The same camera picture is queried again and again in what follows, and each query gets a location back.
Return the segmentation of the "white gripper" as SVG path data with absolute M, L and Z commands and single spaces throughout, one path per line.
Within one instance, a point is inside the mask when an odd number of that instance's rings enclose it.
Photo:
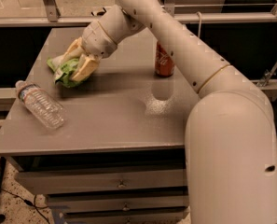
M 63 54 L 62 62 L 78 58 L 76 71 L 70 76 L 74 82 L 82 82 L 87 79 L 99 66 L 99 58 L 107 58 L 116 51 L 118 45 L 107 35 L 98 21 L 89 24 L 78 39 L 74 40 Z

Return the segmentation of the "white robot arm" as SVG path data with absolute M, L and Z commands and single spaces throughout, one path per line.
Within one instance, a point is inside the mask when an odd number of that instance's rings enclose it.
M 185 135 L 191 223 L 277 224 L 277 136 L 269 98 L 158 0 L 118 0 L 63 58 L 106 58 L 144 28 L 200 97 Z

